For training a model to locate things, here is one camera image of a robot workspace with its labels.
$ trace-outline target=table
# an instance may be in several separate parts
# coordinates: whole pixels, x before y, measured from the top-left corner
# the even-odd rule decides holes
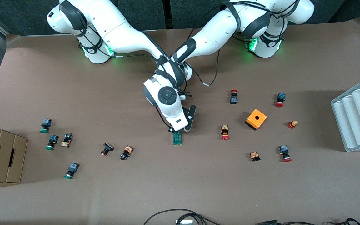
[[[172,53],[190,30],[151,37]],[[29,138],[22,183],[0,188],[0,224],[142,224],[155,212],[188,208],[221,224],[360,221],[360,152],[345,152],[330,101],[360,81],[360,19],[290,26],[276,55],[258,58],[231,39],[211,87],[197,77],[185,106],[197,106],[183,145],[143,95],[156,65],[147,57],[89,62],[72,36],[9,36],[0,69],[0,127]],[[189,63],[210,83],[216,56]],[[239,103],[229,104],[237,89]],[[274,106],[279,92],[284,108]],[[244,124],[255,108],[268,116]],[[44,149],[50,134],[74,134],[70,148]],[[286,123],[298,120],[291,130]],[[229,141],[220,127],[230,127]],[[103,143],[115,150],[101,157]],[[292,162],[278,146],[288,145]],[[126,161],[124,147],[134,148]],[[251,162],[257,151],[261,161]],[[63,176],[80,164],[71,181]],[[167,213],[150,224],[174,224]]]

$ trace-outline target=green led light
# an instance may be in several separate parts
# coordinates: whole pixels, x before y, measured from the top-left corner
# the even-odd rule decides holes
[[[105,49],[108,55],[113,56],[115,54],[115,52],[108,45],[105,46]]]
[[[253,41],[251,41],[251,43],[250,43],[250,50],[251,50],[251,51],[254,51],[257,44],[258,44],[258,39],[255,38],[255,39],[254,39]]]
[[[84,47],[82,47],[82,49],[84,51],[84,54],[86,54],[86,57],[88,58],[87,51],[84,49]]]
[[[277,46],[276,51],[280,49],[280,44],[281,44],[281,41],[282,41],[282,40],[280,40],[280,41],[279,41],[279,45]]]

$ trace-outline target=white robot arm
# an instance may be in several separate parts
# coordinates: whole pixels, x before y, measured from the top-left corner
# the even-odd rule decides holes
[[[63,20],[59,5],[55,6],[47,15],[48,24],[59,33],[73,34],[83,46],[84,53],[88,59],[96,64],[101,64],[109,60],[113,52],[110,52],[102,38],[94,32],[91,28],[86,30],[74,30],[69,27]]]
[[[181,105],[185,95],[179,90],[184,80],[191,77],[192,71],[188,65],[179,66],[170,60],[154,40],[134,29],[110,0],[60,0],[59,3],[47,16],[50,26],[57,32],[74,34],[85,47],[98,47],[97,43],[101,43],[99,50],[94,47],[95,55],[88,55],[92,62],[103,63],[110,58],[104,50],[105,44],[115,53],[149,52],[158,68],[153,77],[144,83],[146,98],[161,109],[163,116],[173,126],[171,131],[187,126],[189,131],[195,107],[191,107],[194,110],[187,110],[186,118]]]
[[[256,43],[254,53],[260,57],[271,57],[276,52],[278,41],[275,45],[270,41],[272,44],[264,47],[263,43],[268,42],[266,39],[280,40],[279,37],[286,30],[287,20],[301,24],[306,22],[314,11],[310,0],[230,0],[226,6],[227,8],[217,13],[202,30],[182,44],[172,54],[172,58],[178,58],[178,61],[183,63],[191,57],[212,54],[235,32],[243,33],[246,39],[261,37]]]
[[[185,95],[179,89],[184,80],[191,78],[192,68],[185,63],[187,59],[216,52],[235,32],[242,32],[247,39],[257,38],[254,53],[271,57],[280,44],[287,20],[304,23],[314,11],[310,0],[230,0],[225,5],[225,10],[217,13],[170,57],[147,34],[134,29],[110,0],[60,0],[60,4],[51,11],[53,15],[47,19],[54,30],[74,34],[84,43],[83,46],[91,44],[94,50],[103,52],[101,62],[110,58],[101,49],[104,43],[116,53],[149,52],[158,68],[144,83],[146,98],[161,109],[173,127],[171,131],[182,128],[189,131],[195,106],[190,109],[182,107],[181,100],[185,99]]]

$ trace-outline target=cardboard divider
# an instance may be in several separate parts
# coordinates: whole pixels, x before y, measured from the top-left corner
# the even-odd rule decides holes
[[[0,182],[5,182],[15,135],[7,131],[0,133]]]
[[[24,154],[26,152],[27,138],[15,135],[13,150],[10,156],[10,165],[7,171],[6,182],[19,183],[22,176]]]

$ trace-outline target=orange button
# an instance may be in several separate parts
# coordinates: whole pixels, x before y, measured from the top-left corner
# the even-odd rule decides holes
[[[250,126],[254,131],[256,131],[263,122],[266,120],[267,116],[263,114],[261,111],[254,109],[251,115],[245,121],[245,124]]]

